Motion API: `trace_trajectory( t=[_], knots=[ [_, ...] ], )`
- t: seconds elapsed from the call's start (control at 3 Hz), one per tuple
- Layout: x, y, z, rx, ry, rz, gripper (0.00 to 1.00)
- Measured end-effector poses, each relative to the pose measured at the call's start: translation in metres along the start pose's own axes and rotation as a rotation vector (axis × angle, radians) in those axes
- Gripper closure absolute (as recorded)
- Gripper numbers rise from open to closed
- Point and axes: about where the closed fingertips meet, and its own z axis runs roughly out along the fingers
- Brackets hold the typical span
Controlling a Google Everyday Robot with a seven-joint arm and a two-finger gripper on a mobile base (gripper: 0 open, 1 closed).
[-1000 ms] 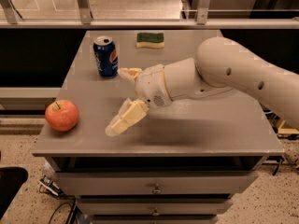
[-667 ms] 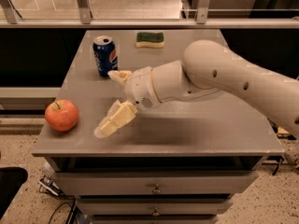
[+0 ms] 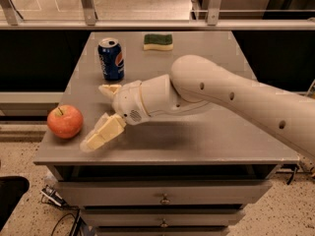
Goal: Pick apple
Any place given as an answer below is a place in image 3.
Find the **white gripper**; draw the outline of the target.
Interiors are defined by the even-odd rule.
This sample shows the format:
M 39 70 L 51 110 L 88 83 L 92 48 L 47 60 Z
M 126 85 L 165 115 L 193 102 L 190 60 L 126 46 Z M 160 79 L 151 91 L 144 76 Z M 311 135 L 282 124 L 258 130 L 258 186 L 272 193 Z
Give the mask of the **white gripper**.
M 113 99 L 112 107 L 117 114 L 104 113 L 98 119 L 94 128 L 80 143 L 82 151 L 94 151 L 115 139 L 124 132 L 126 123 L 139 125 L 150 120 L 150 115 L 143 103 L 141 85 L 141 81 L 136 81 L 124 86 L 101 85 L 98 87 L 106 98 Z

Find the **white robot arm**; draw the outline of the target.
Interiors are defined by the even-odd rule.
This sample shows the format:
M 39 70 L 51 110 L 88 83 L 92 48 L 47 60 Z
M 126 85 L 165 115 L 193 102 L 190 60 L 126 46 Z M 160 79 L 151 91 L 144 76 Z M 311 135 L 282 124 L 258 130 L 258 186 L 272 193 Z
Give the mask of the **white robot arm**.
M 115 113 L 102 115 L 81 142 L 94 151 L 127 125 L 159 115 L 188 115 L 217 104 L 259 127 L 295 151 L 315 157 L 315 99 L 235 75 L 197 55 L 176 59 L 170 72 L 146 81 L 102 85 Z

